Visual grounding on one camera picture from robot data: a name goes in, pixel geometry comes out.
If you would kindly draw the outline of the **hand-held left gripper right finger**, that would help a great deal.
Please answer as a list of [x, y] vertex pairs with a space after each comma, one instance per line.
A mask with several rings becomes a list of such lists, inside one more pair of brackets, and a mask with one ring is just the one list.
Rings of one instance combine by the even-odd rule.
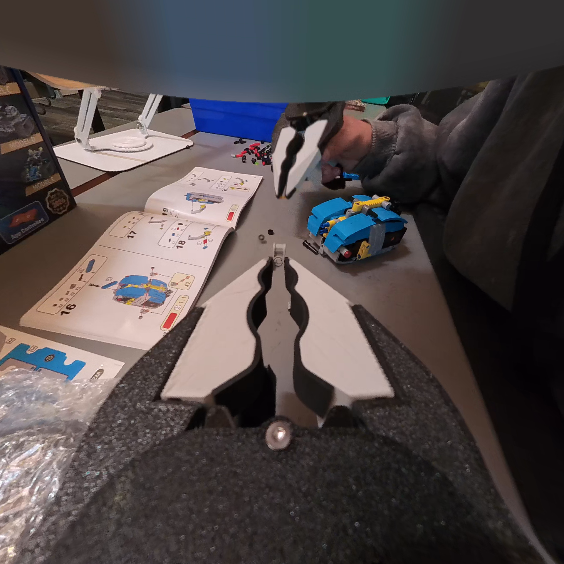
[[298, 326], [293, 384], [300, 401], [318, 418], [336, 405], [393, 398], [394, 390], [348, 299], [285, 258], [290, 314]]

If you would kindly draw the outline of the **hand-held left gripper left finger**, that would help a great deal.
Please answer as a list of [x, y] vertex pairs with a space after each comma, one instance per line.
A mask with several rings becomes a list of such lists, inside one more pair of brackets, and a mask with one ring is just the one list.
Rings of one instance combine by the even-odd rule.
[[161, 399], [224, 405], [234, 415], [255, 402], [266, 377], [258, 328], [270, 288], [271, 258], [261, 259], [203, 304]]

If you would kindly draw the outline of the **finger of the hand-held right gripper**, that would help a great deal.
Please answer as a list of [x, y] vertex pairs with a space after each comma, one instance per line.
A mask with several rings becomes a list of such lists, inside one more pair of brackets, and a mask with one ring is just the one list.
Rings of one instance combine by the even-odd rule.
[[308, 181], [312, 185], [322, 184], [321, 150], [318, 144], [324, 134], [328, 120], [318, 120], [310, 125], [301, 138], [303, 145], [298, 150], [289, 169], [284, 197], [290, 198], [297, 188]]
[[304, 142], [303, 135], [290, 125], [279, 133], [272, 152], [274, 188], [278, 199], [289, 198], [302, 177], [298, 155]]

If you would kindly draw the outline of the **grey desk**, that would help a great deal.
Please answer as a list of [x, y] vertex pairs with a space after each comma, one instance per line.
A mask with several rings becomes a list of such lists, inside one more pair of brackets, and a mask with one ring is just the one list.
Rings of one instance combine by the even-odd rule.
[[[149, 196], [185, 176], [195, 166], [252, 173], [233, 159], [231, 137], [192, 132], [194, 146], [120, 173], [99, 175], [61, 160], [77, 207], [1, 255], [1, 325], [19, 329], [20, 318], [52, 289], [118, 217], [142, 210]], [[273, 243], [286, 243], [286, 254], [354, 304], [364, 306], [433, 373], [462, 413], [482, 452], [493, 481], [509, 510], [546, 562], [555, 563], [539, 540], [506, 463], [468, 358], [417, 227], [407, 229], [403, 245], [386, 257], [337, 267], [302, 245], [313, 206], [335, 196], [304, 188], [290, 200], [275, 198], [270, 173], [240, 215], [218, 254], [197, 304], [207, 301], [261, 258]], [[267, 234], [275, 231], [274, 236]], [[267, 243], [257, 237], [264, 234]]]

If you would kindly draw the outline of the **person's right hand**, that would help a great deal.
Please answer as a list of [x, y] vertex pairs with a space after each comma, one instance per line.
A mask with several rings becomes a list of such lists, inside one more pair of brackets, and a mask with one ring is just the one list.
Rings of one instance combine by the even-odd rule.
[[343, 116], [340, 131], [328, 142], [321, 157], [322, 184], [341, 175], [354, 172], [357, 164], [372, 147], [372, 126], [351, 116]]

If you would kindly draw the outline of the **pile of toy bricks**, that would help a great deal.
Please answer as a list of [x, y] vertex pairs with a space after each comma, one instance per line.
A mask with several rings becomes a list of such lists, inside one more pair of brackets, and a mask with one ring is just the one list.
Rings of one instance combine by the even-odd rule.
[[238, 159], [244, 164], [255, 166], [272, 165], [272, 146], [270, 143], [253, 142], [247, 143], [242, 137], [234, 141], [236, 153], [231, 154], [233, 159]]

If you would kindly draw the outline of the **blue storage bin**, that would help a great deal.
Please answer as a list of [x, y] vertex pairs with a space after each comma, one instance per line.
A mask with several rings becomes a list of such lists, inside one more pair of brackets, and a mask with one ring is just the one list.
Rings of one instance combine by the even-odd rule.
[[190, 98], [198, 131], [270, 143], [287, 103], [242, 103]]

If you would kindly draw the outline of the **blue toy car model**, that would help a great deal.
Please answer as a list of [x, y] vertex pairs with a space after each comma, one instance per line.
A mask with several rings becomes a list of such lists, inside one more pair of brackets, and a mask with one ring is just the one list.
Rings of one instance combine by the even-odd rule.
[[339, 197], [312, 208], [307, 240], [319, 246], [319, 255], [337, 264], [352, 263], [395, 249], [406, 223], [398, 204], [387, 196]]

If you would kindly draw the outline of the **white instruction booklet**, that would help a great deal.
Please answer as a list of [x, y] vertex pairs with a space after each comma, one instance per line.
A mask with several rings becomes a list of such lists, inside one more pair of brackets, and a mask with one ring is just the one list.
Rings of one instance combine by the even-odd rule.
[[148, 350], [194, 305], [261, 181], [195, 167], [118, 218], [20, 325]]

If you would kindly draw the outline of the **blue sticker sheet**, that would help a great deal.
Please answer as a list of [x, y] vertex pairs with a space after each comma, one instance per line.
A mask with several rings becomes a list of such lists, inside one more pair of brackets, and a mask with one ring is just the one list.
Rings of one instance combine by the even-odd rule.
[[67, 380], [115, 378], [123, 362], [1, 327], [1, 375], [22, 368]]

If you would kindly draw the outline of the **white laptop stand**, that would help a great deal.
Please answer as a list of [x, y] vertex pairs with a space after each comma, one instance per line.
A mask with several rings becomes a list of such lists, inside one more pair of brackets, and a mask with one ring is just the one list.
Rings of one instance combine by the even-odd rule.
[[66, 90], [82, 90], [80, 111], [74, 128], [74, 141], [57, 145], [59, 159], [105, 172], [123, 172], [193, 146], [191, 139], [149, 129], [162, 95], [150, 94], [135, 128], [89, 138], [97, 103], [104, 86], [32, 73], [47, 85]]

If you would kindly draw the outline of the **clear bubble wrap bag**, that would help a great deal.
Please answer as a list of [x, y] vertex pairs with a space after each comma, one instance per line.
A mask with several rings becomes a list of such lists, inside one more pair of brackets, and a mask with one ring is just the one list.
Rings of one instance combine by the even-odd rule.
[[1, 563], [41, 524], [88, 425], [118, 378], [67, 380], [27, 369], [1, 377]]

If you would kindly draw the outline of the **dark blue toy kit box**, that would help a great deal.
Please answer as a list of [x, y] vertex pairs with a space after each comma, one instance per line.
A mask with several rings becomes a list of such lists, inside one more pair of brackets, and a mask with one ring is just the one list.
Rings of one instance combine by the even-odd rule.
[[1, 253], [75, 206], [20, 71], [1, 67]]

